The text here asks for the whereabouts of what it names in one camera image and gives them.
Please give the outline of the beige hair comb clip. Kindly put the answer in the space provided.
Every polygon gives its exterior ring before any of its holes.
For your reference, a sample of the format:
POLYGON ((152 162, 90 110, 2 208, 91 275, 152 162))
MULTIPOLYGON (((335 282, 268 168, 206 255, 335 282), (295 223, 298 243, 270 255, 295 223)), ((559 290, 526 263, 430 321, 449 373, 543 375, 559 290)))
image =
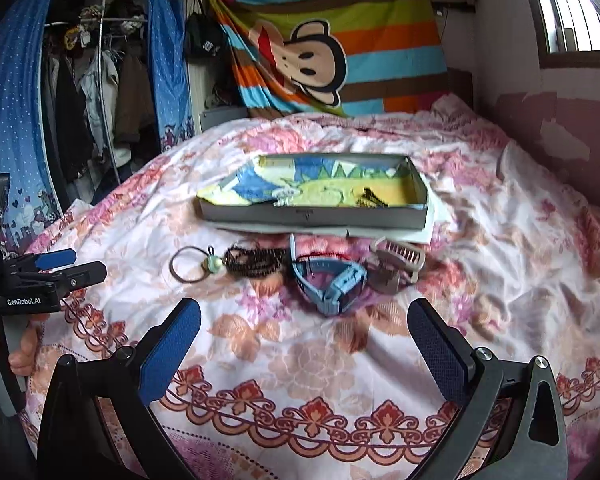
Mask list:
POLYGON ((419 280, 425 266, 422 248, 407 242, 381 237, 370 243, 370 258, 366 260, 367 283, 384 295, 396 295, 419 280))

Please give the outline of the blue kids smartwatch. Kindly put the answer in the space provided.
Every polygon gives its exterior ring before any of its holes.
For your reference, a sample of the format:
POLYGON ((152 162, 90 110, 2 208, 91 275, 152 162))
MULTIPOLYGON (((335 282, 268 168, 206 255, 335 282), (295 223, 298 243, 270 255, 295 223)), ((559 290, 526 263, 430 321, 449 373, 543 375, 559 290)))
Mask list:
POLYGON ((342 315, 358 300, 366 286, 367 271, 361 263, 301 255, 296 238, 289 237, 289 262, 298 289, 324 316, 342 315))

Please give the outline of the black hair clip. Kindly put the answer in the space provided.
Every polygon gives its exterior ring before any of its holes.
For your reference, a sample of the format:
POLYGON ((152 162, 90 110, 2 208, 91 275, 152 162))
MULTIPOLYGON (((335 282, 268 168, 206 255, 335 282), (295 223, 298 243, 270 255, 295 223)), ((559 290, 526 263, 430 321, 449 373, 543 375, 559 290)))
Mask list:
POLYGON ((381 200, 371 188, 364 188, 363 193, 358 196, 356 204, 363 208, 388 208, 389 205, 381 200))

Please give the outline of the red cord gold pendant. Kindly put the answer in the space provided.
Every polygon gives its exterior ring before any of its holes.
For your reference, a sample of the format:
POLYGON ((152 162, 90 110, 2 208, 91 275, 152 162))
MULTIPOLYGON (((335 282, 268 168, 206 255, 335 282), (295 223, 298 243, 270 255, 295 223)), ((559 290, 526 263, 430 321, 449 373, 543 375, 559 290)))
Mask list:
POLYGON ((309 260, 315 258, 322 259, 335 259, 339 261, 351 261, 351 259, 345 254, 338 254, 338 252, 308 252, 307 254, 298 255, 297 260, 309 260))

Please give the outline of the blue dotted wardrobe curtain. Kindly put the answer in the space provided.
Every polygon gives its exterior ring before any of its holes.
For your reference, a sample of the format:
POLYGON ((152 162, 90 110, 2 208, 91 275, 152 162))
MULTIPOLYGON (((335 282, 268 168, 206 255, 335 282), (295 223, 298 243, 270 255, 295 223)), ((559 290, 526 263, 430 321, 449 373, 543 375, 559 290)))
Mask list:
MULTIPOLYGON (((43 145, 43 20, 50 0, 16 0, 0 21, 0 173, 10 177, 1 244, 24 252, 60 216, 43 145)), ((184 0, 148 0, 149 79, 163 150, 195 134, 184 60, 184 0)))

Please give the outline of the hanging clothes in wardrobe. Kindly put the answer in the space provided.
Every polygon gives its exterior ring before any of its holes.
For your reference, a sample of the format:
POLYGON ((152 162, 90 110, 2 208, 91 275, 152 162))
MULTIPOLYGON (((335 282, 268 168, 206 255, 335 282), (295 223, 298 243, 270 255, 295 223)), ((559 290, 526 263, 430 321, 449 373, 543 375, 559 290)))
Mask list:
POLYGON ((160 152, 145 0, 50 0, 42 115, 61 208, 97 204, 160 152))

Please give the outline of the floral pink bedsheet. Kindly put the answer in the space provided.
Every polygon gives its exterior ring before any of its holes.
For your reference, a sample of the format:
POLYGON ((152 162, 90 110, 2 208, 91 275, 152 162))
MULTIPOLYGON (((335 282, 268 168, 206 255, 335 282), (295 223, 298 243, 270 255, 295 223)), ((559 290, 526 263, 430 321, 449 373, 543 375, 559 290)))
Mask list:
POLYGON ((554 370, 570 478, 600 458, 600 209, 496 125, 444 98, 428 113, 297 115, 214 128, 133 174, 95 206, 72 205, 33 250, 99 260, 101 285, 42 327, 20 424, 38 442, 57 360, 106 358, 183 297, 201 329, 154 409, 204 479, 402 479, 454 415, 407 328, 430 301, 475 346, 554 370), (198 248, 242 240, 199 219, 194 199, 256 155, 404 154, 429 181, 440 221, 419 282, 362 293, 324 318, 280 274, 201 280, 198 248))

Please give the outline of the white paper sheet under tray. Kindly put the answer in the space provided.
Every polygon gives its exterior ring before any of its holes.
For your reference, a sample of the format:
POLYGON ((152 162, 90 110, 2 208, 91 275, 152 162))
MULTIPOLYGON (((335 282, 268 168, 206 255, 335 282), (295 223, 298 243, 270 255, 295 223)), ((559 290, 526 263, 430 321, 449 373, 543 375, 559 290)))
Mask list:
POLYGON ((440 214, 437 209, 432 207, 426 215, 425 226, 420 230, 414 229, 374 229, 374 228, 355 228, 354 226, 316 226, 315 228, 306 228, 305 226, 282 226, 273 224, 266 226, 259 223, 238 224, 230 222, 214 222, 212 226, 218 229, 261 233, 261 234, 311 234, 311 235, 332 235, 340 237, 365 237, 365 238, 390 238, 398 242, 407 242, 411 244, 427 245, 431 242, 434 234, 434 225, 440 221, 440 214))

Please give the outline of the dinosaur drawing paper liner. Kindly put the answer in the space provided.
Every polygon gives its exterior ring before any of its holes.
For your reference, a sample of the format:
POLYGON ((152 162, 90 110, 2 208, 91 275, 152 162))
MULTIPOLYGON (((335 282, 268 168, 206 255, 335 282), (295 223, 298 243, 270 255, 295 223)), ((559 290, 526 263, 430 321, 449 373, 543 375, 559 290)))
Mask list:
POLYGON ((214 206, 358 207, 364 188, 389 207, 424 208, 428 191, 406 156, 260 155, 198 192, 214 206))

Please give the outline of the black cap hanging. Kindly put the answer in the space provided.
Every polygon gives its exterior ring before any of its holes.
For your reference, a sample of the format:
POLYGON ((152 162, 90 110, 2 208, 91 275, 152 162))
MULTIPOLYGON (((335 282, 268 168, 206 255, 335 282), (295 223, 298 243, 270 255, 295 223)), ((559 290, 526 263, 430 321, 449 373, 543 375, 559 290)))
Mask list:
POLYGON ((226 48, 219 22, 207 14, 192 13, 185 23, 184 54, 189 60, 215 58, 226 48))

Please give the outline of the grey tray box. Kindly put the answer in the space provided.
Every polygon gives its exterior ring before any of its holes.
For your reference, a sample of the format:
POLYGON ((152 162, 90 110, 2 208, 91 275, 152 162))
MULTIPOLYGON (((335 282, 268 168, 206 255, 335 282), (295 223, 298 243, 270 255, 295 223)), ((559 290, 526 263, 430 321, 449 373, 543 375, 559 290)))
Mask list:
POLYGON ((202 216, 207 220, 239 224, 270 224, 271 226, 281 224, 282 226, 305 226, 306 228, 354 226, 355 228, 420 230, 425 226, 429 209, 429 191, 428 203, 424 208, 414 206, 390 208, 275 207, 269 204, 231 207, 214 206, 198 197, 197 200, 202 216))

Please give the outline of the striped monkey blanket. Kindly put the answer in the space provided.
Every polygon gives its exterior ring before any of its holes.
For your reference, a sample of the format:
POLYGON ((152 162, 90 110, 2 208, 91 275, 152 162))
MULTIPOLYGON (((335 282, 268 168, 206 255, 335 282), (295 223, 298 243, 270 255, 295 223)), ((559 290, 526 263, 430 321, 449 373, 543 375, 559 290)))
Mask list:
POLYGON ((428 110, 450 90, 430 0, 209 0, 252 117, 428 110))

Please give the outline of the barred window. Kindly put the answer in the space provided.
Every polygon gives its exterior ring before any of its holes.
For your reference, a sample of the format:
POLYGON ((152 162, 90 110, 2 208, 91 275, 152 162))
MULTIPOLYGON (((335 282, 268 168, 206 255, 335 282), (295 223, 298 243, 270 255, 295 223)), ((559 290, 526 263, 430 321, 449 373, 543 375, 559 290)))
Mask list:
POLYGON ((529 0, 542 70, 600 70, 600 14, 591 0, 529 0))

